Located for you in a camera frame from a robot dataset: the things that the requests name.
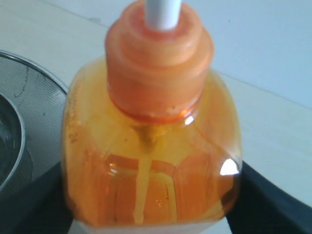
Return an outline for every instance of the plastic bottle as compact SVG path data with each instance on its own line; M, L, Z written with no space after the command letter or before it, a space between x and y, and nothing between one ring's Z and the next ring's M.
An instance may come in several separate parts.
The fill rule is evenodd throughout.
M242 165L209 33L181 1L139 0L109 29L105 50L78 71L64 110L69 208L98 233L199 233L233 206Z

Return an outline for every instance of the white surface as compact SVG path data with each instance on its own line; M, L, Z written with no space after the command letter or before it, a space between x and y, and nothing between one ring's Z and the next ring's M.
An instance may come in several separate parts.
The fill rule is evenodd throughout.
M154 31L166 31L177 26L182 0L145 0L146 25Z
M81 65L104 53L106 31L39 0L0 0L0 49L39 63L67 85ZM312 110L222 77L237 104L245 161L312 206ZM205 232L215 233L230 233L226 220Z
M133 0L45 0L110 26ZM213 67L312 108L311 0L185 0L215 44Z

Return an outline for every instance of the orange liquid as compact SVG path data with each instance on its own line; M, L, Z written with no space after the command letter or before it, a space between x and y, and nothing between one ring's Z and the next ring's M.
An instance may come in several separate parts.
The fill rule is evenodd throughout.
M210 71L193 112L140 122L111 102L105 58L75 76L64 111L65 196L95 227L215 222L239 188L241 138L231 95Z

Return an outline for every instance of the transparent plastic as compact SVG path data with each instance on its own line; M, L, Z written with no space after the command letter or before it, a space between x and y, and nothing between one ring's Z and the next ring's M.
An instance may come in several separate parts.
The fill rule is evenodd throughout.
M181 14L189 10L183 5ZM121 44L120 28L122 20L108 32L107 57L83 66L68 93L62 169L69 208L94 230L166 225L179 230L182 224L223 218L239 192L241 136L230 92L209 69L209 34L200 24L198 39L194 31L189 34L197 46L187 47L192 52L184 61L174 48L167 61L161 54L144 60L139 53L126 60L130 50ZM160 43L168 38L156 36ZM135 59L141 63L129 62ZM177 233L200 231L193 226Z

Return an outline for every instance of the pump dispenser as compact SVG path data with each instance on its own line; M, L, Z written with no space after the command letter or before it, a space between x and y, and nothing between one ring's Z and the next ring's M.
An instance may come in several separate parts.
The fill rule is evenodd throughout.
M69 208L96 233L199 233L233 206L242 166L209 33L181 0L138 0L109 29L105 51L78 71L64 110Z

